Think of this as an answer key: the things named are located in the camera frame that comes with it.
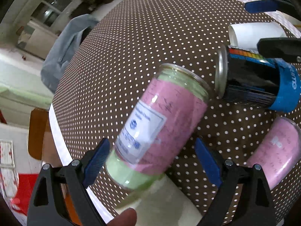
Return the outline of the left hand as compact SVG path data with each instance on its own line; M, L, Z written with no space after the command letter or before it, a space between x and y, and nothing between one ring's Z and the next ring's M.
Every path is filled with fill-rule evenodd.
M107 226L135 226L137 213L133 208L124 210L120 215L108 222Z

